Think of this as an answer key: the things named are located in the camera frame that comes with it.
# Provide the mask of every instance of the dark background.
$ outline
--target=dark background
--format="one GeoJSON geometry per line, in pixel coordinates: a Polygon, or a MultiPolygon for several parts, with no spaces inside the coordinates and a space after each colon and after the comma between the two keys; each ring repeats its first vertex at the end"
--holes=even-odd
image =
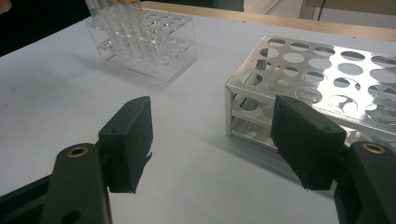
{"type": "MultiPolygon", "coordinates": [[[[213,7],[212,0],[159,0],[198,7],[213,7]]],[[[88,18],[84,0],[11,0],[0,15],[0,57],[88,18]]]]}

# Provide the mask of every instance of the table surface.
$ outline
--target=table surface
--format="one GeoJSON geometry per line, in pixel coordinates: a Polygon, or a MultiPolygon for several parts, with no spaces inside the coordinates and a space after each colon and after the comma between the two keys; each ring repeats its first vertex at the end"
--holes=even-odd
{"type": "Polygon", "coordinates": [[[153,157],[136,195],[110,195],[114,223],[337,223],[329,192],[305,191],[277,154],[225,136],[224,84],[265,35],[385,54],[396,43],[193,22],[198,60],[167,87],[103,64],[83,22],[0,58],[0,195],[50,174],[59,151],[96,142],[125,102],[148,95],[153,157]]]}

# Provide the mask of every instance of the black cable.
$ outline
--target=black cable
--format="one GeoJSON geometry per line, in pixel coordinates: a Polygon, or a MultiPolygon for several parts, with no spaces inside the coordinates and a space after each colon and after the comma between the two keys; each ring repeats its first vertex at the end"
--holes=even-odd
{"type": "Polygon", "coordinates": [[[320,12],[318,15],[318,21],[320,21],[320,17],[321,17],[321,12],[323,11],[324,5],[326,4],[326,0],[323,0],[322,5],[320,7],[320,12]]]}

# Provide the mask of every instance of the transparent acrylic rack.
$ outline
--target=transparent acrylic rack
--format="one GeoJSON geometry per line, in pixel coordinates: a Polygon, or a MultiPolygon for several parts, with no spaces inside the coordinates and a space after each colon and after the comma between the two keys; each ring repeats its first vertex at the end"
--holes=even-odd
{"type": "Polygon", "coordinates": [[[396,150],[396,57],[267,35],[226,83],[227,135],[276,150],[276,94],[313,106],[346,132],[346,144],[396,150]]]}
{"type": "Polygon", "coordinates": [[[86,20],[101,57],[110,65],[170,84],[197,59],[192,17],[144,9],[139,14],[124,2],[97,7],[99,12],[91,12],[86,20]]]}

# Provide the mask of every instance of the wooden strip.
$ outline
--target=wooden strip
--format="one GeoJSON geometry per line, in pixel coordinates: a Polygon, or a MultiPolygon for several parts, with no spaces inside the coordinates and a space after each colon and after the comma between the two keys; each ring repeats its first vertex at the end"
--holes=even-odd
{"type": "Polygon", "coordinates": [[[191,7],[157,2],[142,2],[142,7],[191,14],[196,16],[221,18],[236,21],[252,21],[267,25],[284,26],[294,29],[348,35],[366,39],[377,39],[396,42],[396,29],[359,26],[327,21],[309,21],[289,17],[278,17],[254,13],[229,11],[208,7],[191,7]]]}

